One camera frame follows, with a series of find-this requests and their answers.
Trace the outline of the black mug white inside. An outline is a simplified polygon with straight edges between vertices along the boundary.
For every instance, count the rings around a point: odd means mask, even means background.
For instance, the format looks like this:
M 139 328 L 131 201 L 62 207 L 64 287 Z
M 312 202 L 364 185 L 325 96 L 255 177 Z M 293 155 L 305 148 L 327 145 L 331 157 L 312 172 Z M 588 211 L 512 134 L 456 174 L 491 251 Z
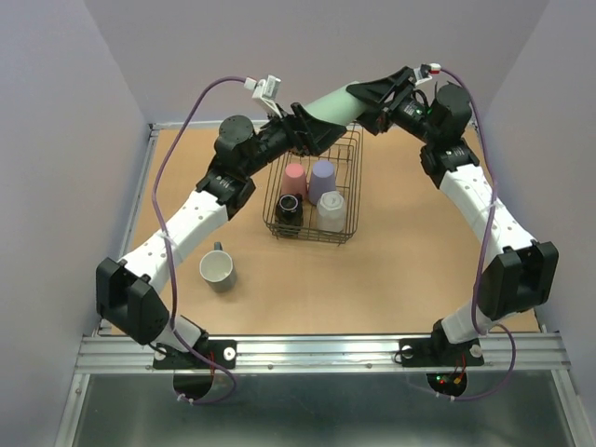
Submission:
M 301 194 L 285 194 L 276 205 L 278 232 L 283 237 L 294 237 L 304 222 L 303 197 Z

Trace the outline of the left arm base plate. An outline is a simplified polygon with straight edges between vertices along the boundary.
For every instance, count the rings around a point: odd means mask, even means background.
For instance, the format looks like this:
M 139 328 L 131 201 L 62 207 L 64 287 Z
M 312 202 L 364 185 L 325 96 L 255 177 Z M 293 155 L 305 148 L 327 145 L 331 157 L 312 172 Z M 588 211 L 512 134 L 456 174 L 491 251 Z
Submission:
M 153 350 L 153 368 L 158 371 L 174 370 L 208 370 L 211 365 L 199 359 L 188 350 L 179 350 L 179 340 L 173 337 L 176 346 L 159 343 L 157 341 L 147 345 Z M 236 367 L 237 341 L 233 339 L 211 339 L 203 336 L 199 338 L 193 349 L 210 362 L 216 363 L 227 370 Z

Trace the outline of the green cup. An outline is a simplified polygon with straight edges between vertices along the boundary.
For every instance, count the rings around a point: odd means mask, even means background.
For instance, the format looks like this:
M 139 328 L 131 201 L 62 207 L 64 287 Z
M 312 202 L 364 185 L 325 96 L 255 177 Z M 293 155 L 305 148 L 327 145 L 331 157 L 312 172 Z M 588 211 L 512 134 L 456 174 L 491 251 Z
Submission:
M 320 121 L 347 126 L 366 111 L 367 105 L 347 91 L 355 82 L 346 84 L 305 105 L 305 110 Z

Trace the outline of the lavender cup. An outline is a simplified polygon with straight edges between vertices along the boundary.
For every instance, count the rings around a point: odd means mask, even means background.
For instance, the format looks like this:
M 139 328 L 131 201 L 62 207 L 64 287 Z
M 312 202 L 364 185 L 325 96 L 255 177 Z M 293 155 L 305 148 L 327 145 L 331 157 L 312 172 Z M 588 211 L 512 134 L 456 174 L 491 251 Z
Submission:
M 311 170 L 308 185 L 308 199 L 312 205 L 317 205 L 321 196 L 335 191 L 335 168 L 328 160 L 317 161 Z

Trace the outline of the pink cup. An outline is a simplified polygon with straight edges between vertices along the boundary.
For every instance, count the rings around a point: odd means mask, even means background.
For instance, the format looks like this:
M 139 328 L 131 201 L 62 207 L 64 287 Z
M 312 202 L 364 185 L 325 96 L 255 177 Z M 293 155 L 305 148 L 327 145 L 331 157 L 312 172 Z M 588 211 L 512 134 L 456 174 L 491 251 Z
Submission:
M 300 195 L 302 199 L 307 196 L 306 171 L 302 164 L 290 163 L 284 169 L 280 193 L 282 195 Z

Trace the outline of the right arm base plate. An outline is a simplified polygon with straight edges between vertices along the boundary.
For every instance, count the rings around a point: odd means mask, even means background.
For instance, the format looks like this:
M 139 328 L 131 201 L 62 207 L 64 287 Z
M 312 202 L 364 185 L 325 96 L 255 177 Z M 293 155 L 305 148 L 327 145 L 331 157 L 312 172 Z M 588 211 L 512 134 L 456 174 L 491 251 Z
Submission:
M 405 368 L 477 367 L 484 364 L 478 339 L 452 345 L 434 342 L 430 337 L 403 340 L 394 353 L 394 361 Z

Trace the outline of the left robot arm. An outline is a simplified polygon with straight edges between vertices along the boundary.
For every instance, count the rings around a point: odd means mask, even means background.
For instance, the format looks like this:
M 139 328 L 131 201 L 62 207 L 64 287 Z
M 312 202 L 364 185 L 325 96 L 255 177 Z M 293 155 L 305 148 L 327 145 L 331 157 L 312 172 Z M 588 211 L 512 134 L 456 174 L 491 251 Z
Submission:
M 188 367 L 207 356 L 203 331 L 167 308 L 159 294 L 175 282 L 175 269 L 212 232 L 228 223 L 255 190 L 252 175 L 296 150 L 320 155 L 359 116 L 333 100 L 321 99 L 270 118 L 260 129 L 244 115 L 227 117 L 219 127 L 215 154 L 206 175 L 183 205 L 137 249 L 96 269 L 96 305 L 107 319 L 139 345 L 160 343 L 175 349 Z

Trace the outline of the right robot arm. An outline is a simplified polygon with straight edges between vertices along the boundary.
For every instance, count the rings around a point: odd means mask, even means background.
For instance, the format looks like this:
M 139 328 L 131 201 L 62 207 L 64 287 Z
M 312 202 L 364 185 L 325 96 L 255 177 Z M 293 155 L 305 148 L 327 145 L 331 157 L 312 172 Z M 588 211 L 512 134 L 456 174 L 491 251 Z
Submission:
M 559 253 L 525 230 L 497 194 L 497 181 L 486 175 L 488 158 L 477 157 L 464 138 L 476 116 L 474 101 L 458 79 L 436 88 L 429 100 L 421 83 L 439 74 L 438 64 L 404 67 L 369 82 L 347 86 L 363 105 L 358 122 L 377 135 L 396 125 L 423 142 L 425 174 L 457 207 L 481 243 L 470 301 L 435 324 L 429 355 L 449 363 L 462 344 L 487 333 L 504 318 L 544 304 Z

